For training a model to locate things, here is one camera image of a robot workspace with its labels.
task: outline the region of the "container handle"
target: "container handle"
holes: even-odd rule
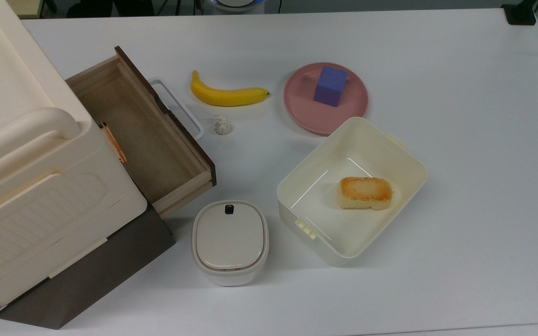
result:
[[[173,98],[173,100],[182,109],[182,111],[184,111],[186,113],[186,115],[188,116],[188,119],[190,119],[190,121],[194,124],[194,126],[196,126],[196,128],[198,130],[198,134],[196,136],[195,135],[192,135],[192,136],[193,136],[194,140],[199,140],[203,136],[203,134],[205,133],[204,130],[203,130],[203,126],[199,123],[198,119],[196,119],[194,117],[194,115],[190,112],[190,110],[188,108],[186,108],[186,105],[182,104],[182,102],[180,100],[178,100],[178,98],[173,93],[173,91],[171,91],[169,89],[169,86],[166,85],[165,81],[163,81],[163,79],[161,77],[153,77],[153,78],[149,79],[149,84],[151,86],[153,86],[154,84],[161,85],[163,87],[163,89],[166,90],[166,92],[171,96],[171,98]]]
[[[39,108],[17,117],[0,127],[0,159],[52,131],[71,140],[80,134],[80,127],[70,113],[58,108]]]

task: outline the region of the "open drawer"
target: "open drawer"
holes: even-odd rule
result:
[[[215,164],[126,54],[66,80],[162,218],[216,185]]]

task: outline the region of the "white lid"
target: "white lid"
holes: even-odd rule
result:
[[[59,108],[77,122],[92,122],[7,2],[0,0],[0,127],[41,108]]]
[[[213,270],[237,270],[256,263],[266,240],[259,210],[241,201],[208,207],[194,223],[193,247],[200,261]]]

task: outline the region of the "yellow banana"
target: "yellow banana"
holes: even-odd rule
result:
[[[218,90],[208,87],[198,78],[198,72],[192,71],[190,90],[196,98],[215,106],[241,106],[263,101],[269,95],[269,91],[260,87],[248,87],[237,90]]]

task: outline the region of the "purple block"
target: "purple block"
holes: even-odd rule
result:
[[[337,107],[344,91],[348,72],[334,69],[331,66],[323,66],[317,87],[314,89],[315,102]]]

